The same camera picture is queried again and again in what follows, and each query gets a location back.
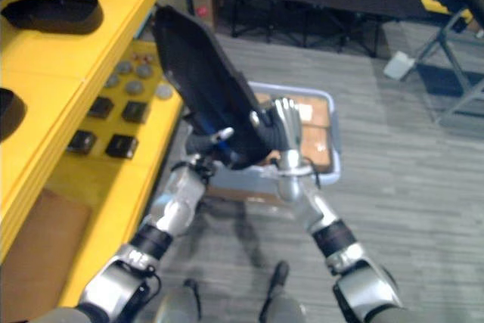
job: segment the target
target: gray carpet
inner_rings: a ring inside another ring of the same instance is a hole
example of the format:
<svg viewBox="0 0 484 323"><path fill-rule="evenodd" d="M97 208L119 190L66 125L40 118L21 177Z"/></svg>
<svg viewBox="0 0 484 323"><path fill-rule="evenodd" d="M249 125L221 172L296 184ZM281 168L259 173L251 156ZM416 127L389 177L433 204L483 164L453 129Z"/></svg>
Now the gray carpet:
<svg viewBox="0 0 484 323"><path fill-rule="evenodd" d="M384 31L389 52L410 52L434 28L389 23ZM325 188L326 197L393 273L405 304L433 311L440 321L484 321L482 139L434 124L432 102L418 75L407 83L386 79L385 60L219 40L251 80L306 85L333 95L343 174ZM483 71L482 51L463 44L456 51L465 58L464 68ZM442 62L441 55L431 62ZM170 160L179 158L184 134L182 127ZM321 254L283 207L205 199L189 233L161 263L163 291L196 278L203 321L255 322L279 259L291 265L287 291L305 306L307 322L344 321ZM137 322L150 321L159 301ZM451 312L461 318L450 318Z"/></svg>

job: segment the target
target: yellow wooden shelf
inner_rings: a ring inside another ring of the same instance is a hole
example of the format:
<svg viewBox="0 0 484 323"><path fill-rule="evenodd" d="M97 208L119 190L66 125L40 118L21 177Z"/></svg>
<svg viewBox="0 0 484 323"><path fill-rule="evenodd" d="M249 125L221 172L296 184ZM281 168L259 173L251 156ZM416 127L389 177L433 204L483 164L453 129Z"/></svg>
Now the yellow wooden shelf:
<svg viewBox="0 0 484 323"><path fill-rule="evenodd" d="M123 60L131 60L133 52L157 58L156 47L151 42L133 42ZM155 96L157 85L168 84L161 76L160 66L154 66L151 78L143 79L144 92L137 96L124 91L125 84L137 78L135 74L119 77L119 85L102 89L100 93L114 103L108 118L87 116L79 126L98 138L90 153L83 156L66 152L45 184L57 194L88 204L93 211L60 299L62 306L77 303L86 283L135 232L182 108L182 99L176 92L168 100ZM122 118L128 101L149 103L146 123L128 123ZM115 133L138 139L139 145L131 160L105 154Z"/></svg>
<svg viewBox="0 0 484 323"><path fill-rule="evenodd" d="M2 7L16 0L3 0ZM19 30L3 17L2 85L27 105L26 119L0 144L0 262L67 142L156 0L99 0L89 35Z"/></svg>

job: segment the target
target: yellow table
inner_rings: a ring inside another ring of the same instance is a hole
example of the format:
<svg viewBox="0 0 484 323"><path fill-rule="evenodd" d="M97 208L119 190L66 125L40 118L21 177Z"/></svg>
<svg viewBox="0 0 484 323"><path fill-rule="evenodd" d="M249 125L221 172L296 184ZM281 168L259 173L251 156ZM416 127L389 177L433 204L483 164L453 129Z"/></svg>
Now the yellow table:
<svg viewBox="0 0 484 323"><path fill-rule="evenodd" d="M16 0L4 0L2 7ZM19 30L4 18L2 87L27 105L26 119L0 144L5 258L36 196L104 81L156 0L99 0L104 21L70 36Z"/></svg>

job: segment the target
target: metal frame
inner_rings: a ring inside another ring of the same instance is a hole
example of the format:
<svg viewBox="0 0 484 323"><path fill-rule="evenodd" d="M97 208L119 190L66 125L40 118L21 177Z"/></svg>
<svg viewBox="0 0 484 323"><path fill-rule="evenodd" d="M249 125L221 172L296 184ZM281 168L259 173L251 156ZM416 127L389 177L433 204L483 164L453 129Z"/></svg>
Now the metal frame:
<svg viewBox="0 0 484 323"><path fill-rule="evenodd" d="M472 86L448 43L449 32L452 30L452 27L461 19L461 16L466 9L467 7L463 7L456 12L450 21L427 42L422 51L420 51L420 53L417 55L415 64L423 61L430 51L434 49L434 47L440 45L445 53L445 56L448 58L448 61L452 66L452 70L454 71L459 84L462 86L464 93L453 106L437 116L435 119L436 123L439 123L443 126L468 126L471 129L475 129L476 127L484 128L484 115L483 117L469 115L463 116L462 112L460 111L465 104L471 102L472 100L484 101L484 78L476 85Z"/></svg>
<svg viewBox="0 0 484 323"><path fill-rule="evenodd" d="M272 85L262 82L249 82L249 85L254 92L272 95L312 96L327 101L331 121L328 133L332 145L332 165L328 172L319 173L319 180L321 185L332 185L336 183L341 176L341 141L338 116L333 98L327 92L318 89ZM275 166L251 166L243 170L230 170L226 169L221 163L217 163L217 168L219 172L210 179L210 184L213 187L278 195L276 183L278 180L278 171Z"/></svg>
<svg viewBox="0 0 484 323"><path fill-rule="evenodd" d="M348 41L351 40L356 42L358 45L360 45L370 57L375 58L377 56L378 39L380 37L380 28L381 28L381 24L384 23L385 21L381 16L356 13L355 19L350 24L344 24L342 21L340 21L337 18L335 14L333 14L332 10L329 8L321 8L314 5L302 5L302 3L289 2L289 1L283 1L283 0L264 0L268 2L267 17L265 19L265 22L261 23L261 25L258 25L258 26L245 26L241 29L237 29L239 7L251 1L252 0L234 0L232 14L231 14L231 36L234 38L244 34L245 32L249 32L257 28L263 28L265 30L265 40L267 43L270 43L271 38L276 31L274 9L277 4L283 4L283 5L286 5L288 12L292 12L292 13L299 12L299 13L302 13L302 16L304 17L302 32L301 32L302 41L298 40L289 32L284 32L283 30L277 30L279 33L285 35L290 40L290 42L292 42L294 45L298 47L304 47L304 48L306 47L313 48L325 42L331 41L333 39L338 39L337 51L338 53L340 53L343 50L343 48L347 45ZM296 10L290 10L288 5L291 5L291 4L302 5L302 8L298 8ZM322 37L321 40L318 40L308 45L307 38L308 38L309 14L312 11L321 11L322 14L325 14L327 18L340 29L340 31L331 36L321 36ZM369 20L373 20L376 22L372 48L368 47L368 45L365 44L362 37L358 37L362 34L363 24Z"/></svg>

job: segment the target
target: gray circular button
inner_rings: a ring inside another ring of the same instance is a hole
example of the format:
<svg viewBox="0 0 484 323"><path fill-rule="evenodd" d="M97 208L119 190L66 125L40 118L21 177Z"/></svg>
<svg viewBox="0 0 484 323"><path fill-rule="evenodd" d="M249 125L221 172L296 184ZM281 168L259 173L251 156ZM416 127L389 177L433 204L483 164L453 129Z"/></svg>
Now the gray circular button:
<svg viewBox="0 0 484 323"><path fill-rule="evenodd" d="M116 72L126 75L130 73L132 70L131 62L129 61L121 61L116 65Z"/></svg>
<svg viewBox="0 0 484 323"><path fill-rule="evenodd" d="M125 91L130 95L140 95L144 91L143 83L139 80L134 80L126 83Z"/></svg>
<svg viewBox="0 0 484 323"><path fill-rule="evenodd" d="M153 68L149 64L140 64L136 67L136 74L142 79L147 79L153 75Z"/></svg>
<svg viewBox="0 0 484 323"><path fill-rule="evenodd" d="M164 84L158 85L156 91L154 92L162 100L167 100L172 97L173 90L172 86Z"/></svg>
<svg viewBox="0 0 484 323"><path fill-rule="evenodd" d="M116 86L119 83L119 77L115 73L111 73L111 75L107 78L107 81L104 83L105 88L111 88Z"/></svg>

